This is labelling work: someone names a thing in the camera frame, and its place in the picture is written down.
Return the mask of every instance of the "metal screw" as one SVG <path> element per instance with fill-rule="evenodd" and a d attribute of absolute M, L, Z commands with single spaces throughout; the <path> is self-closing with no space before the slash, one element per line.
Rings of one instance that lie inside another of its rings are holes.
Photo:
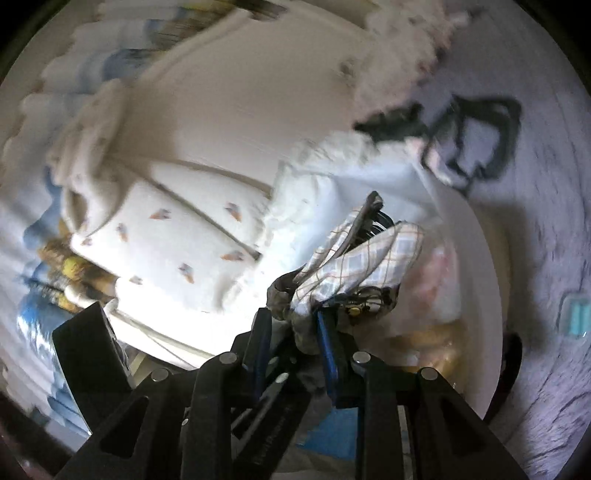
<path fill-rule="evenodd" d="M 371 360 L 371 355 L 367 352 L 355 352 L 353 354 L 353 361 L 358 364 L 366 364 Z"/>
<path fill-rule="evenodd" d="M 166 380 L 168 378 L 168 370 L 166 370 L 165 368 L 157 368 L 152 372 L 151 378 L 155 382 L 161 382 L 162 380 Z"/>
<path fill-rule="evenodd" d="M 236 360 L 238 360 L 238 356 L 234 352 L 225 352 L 220 355 L 220 362 L 224 365 L 232 365 Z"/>
<path fill-rule="evenodd" d="M 434 368 L 427 367 L 421 370 L 421 377 L 425 380 L 436 380 L 438 376 L 439 373 Z"/>

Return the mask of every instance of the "black strap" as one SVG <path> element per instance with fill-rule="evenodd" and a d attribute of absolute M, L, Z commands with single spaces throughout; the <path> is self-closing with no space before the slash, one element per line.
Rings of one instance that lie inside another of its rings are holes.
<path fill-rule="evenodd" d="M 446 161 L 446 166 L 465 181 L 458 188 L 467 195 L 475 180 L 495 180 L 500 178 L 506 165 L 515 157 L 519 126 L 521 124 L 521 104 L 508 97 L 482 97 L 466 99 L 453 95 L 449 107 L 427 128 L 420 120 L 423 107 L 413 103 L 407 108 L 397 108 L 387 113 L 379 113 L 362 124 L 353 127 L 358 132 L 368 134 L 375 143 L 402 141 L 407 137 L 424 137 L 427 145 L 421 157 L 423 167 L 428 168 L 426 160 L 435 141 L 441 141 L 455 129 L 455 155 Z M 472 172 L 467 172 L 459 164 L 464 150 L 466 121 L 474 119 L 496 128 L 499 141 L 491 157 L 479 163 Z"/>
<path fill-rule="evenodd" d="M 436 140 L 446 138 L 455 127 L 455 155 L 446 161 L 446 166 L 466 181 L 462 193 L 468 193 L 475 180 L 496 180 L 500 178 L 507 164 L 515 158 L 519 127 L 521 125 L 521 104 L 515 99 L 506 97 L 465 99 L 454 95 L 450 106 L 433 122 L 427 134 L 427 145 L 421 157 L 423 167 L 429 151 Z M 474 119 L 495 127 L 499 132 L 499 141 L 491 155 L 484 163 L 468 173 L 458 160 L 464 150 L 466 121 Z"/>

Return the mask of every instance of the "teal object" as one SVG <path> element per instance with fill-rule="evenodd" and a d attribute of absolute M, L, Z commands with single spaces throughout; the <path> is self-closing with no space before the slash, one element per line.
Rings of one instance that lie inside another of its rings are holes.
<path fill-rule="evenodd" d="M 591 333 L 591 297 L 585 292 L 567 293 L 562 299 L 558 331 L 571 338 Z"/>
<path fill-rule="evenodd" d="M 569 334 L 581 335 L 581 304 L 579 302 L 574 302 L 570 307 Z"/>
<path fill-rule="evenodd" d="M 583 336 L 591 332 L 591 304 L 589 303 L 581 307 L 581 331 Z"/>

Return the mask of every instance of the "plaid cloth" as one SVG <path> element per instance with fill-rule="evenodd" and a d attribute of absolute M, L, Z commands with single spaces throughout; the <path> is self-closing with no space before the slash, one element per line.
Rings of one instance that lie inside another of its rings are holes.
<path fill-rule="evenodd" d="M 360 211 L 352 211 L 331 231 L 326 243 L 299 272 L 280 277 L 269 288 L 267 306 L 276 319 L 291 324 L 296 345 L 303 353 L 319 352 L 312 318 L 317 305 L 335 295 L 353 294 L 365 287 L 395 288 L 419 255 L 423 244 L 421 228 L 400 222 L 335 258 Z M 297 286 L 295 291 L 281 288 L 290 283 Z M 288 309 L 283 308 L 287 302 Z"/>

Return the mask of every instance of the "gray carpet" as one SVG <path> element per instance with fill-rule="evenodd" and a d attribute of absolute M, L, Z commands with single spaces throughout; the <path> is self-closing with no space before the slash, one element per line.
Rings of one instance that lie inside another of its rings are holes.
<path fill-rule="evenodd" d="M 591 291 L 591 99 L 556 43 L 512 0 L 450 0 L 486 7 L 459 31 L 434 78 L 414 98 L 426 119 L 453 93 L 509 95 L 523 106 L 517 157 L 503 177 L 477 184 L 470 202 L 492 212 L 511 249 L 508 328 L 524 361 L 492 428 L 532 479 L 554 478 L 591 420 L 588 340 L 562 338 L 566 291 Z M 478 131 L 466 159 L 488 158 Z"/>

